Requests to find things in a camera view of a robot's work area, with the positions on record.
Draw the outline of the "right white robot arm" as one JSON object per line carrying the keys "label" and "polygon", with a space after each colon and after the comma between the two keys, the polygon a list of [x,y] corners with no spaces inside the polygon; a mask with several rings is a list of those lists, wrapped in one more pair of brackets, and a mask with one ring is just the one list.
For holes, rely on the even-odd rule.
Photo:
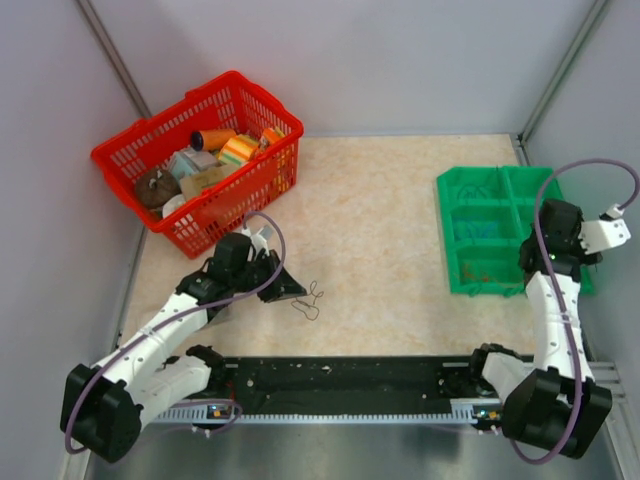
{"label": "right white robot arm", "polygon": [[581,458],[611,411],[610,390],[596,384],[578,316],[581,268],[601,260],[585,252],[579,207],[546,199],[535,213],[518,265],[535,316],[533,366],[499,344],[474,350],[466,380],[476,394],[496,392],[501,429],[514,442]]}

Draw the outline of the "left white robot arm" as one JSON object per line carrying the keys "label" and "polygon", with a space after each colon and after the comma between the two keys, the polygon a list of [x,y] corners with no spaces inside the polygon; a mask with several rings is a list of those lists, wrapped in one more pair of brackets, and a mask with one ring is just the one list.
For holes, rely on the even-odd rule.
{"label": "left white robot arm", "polygon": [[272,303],[305,294],[284,266],[286,251],[268,245],[276,233],[264,226],[224,235],[203,266],[185,276],[126,343],[92,366],[71,370],[60,418],[69,453],[88,449],[115,463],[149,423],[195,395],[223,394],[224,417],[237,412],[221,354],[204,345],[181,356],[174,352],[234,301],[255,295]]}

